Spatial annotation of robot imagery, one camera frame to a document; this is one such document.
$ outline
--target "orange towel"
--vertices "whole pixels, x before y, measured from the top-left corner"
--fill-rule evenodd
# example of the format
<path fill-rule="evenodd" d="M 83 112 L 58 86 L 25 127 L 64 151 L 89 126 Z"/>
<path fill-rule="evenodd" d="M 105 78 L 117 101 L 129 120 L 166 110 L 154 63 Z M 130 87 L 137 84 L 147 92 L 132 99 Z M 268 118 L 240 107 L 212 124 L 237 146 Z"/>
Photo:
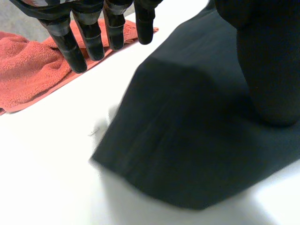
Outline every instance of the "orange towel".
<path fill-rule="evenodd" d="M 109 49 L 104 20 L 98 23 L 107 57 L 113 51 Z M 72 21 L 70 26 L 90 69 L 99 61 L 88 58 L 76 23 Z M 124 39 L 126 44 L 137 40 L 135 23 L 126 21 Z M 26 108 L 78 76 L 71 71 L 51 37 L 39 43 L 0 31 L 0 115 Z"/>

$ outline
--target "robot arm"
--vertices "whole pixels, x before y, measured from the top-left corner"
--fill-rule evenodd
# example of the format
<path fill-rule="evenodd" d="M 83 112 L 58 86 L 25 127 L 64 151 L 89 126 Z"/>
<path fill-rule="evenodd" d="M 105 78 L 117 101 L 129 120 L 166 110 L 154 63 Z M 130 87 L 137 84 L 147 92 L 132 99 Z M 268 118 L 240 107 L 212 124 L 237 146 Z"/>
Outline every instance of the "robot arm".
<path fill-rule="evenodd" d="M 86 71 L 86 61 L 70 29 L 73 12 L 87 52 L 92 60 L 104 58 L 98 18 L 103 11 L 110 48 L 124 46 L 124 13 L 135 5 L 138 39 L 143 45 L 152 41 L 155 8 L 162 0 L 10 0 L 48 30 L 68 64 L 76 73 Z"/>

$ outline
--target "black cloth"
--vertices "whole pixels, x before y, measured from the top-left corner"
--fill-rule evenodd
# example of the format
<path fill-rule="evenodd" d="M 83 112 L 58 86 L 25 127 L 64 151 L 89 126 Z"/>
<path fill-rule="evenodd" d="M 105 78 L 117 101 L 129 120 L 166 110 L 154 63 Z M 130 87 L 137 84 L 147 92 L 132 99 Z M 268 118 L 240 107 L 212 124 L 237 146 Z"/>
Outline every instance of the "black cloth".
<path fill-rule="evenodd" d="M 261 120 L 236 29 L 214 7 L 137 69 L 92 159 L 145 194 L 189 209 L 235 195 L 300 158 L 300 123 Z"/>

